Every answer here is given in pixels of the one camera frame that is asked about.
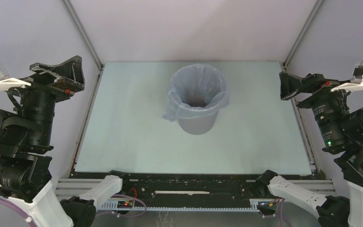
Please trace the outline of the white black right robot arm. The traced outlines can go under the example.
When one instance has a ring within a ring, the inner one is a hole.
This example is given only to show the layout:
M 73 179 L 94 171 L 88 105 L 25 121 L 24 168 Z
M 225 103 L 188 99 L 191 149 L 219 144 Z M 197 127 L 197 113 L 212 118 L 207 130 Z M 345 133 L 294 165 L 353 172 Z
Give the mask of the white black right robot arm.
M 363 90 L 363 72 L 339 81 L 321 74 L 301 78 L 282 71 L 279 79 L 281 100 L 309 94 L 297 107 L 312 110 L 325 144 L 323 150 L 338 155 L 334 162 L 348 184 L 349 197 L 309 191 L 271 170 L 257 178 L 257 194 L 286 199 L 311 213 L 323 227 L 363 227 L 363 107 L 349 112 L 346 103 L 351 93 Z

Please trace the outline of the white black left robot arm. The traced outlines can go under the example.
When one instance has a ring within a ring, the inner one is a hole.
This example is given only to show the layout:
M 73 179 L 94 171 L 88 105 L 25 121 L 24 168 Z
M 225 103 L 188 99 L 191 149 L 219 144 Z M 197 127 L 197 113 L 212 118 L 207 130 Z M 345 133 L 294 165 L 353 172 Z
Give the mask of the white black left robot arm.
M 55 195 L 46 153 L 58 102 L 85 88 L 82 58 L 57 64 L 34 63 L 31 76 L 12 78 L 0 62 L 0 91 L 14 106 L 0 109 L 0 203 L 17 211 L 32 227 L 89 227 L 96 211 L 117 194 L 125 197 L 130 183 L 107 175 L 79 196 L 59 200 Z

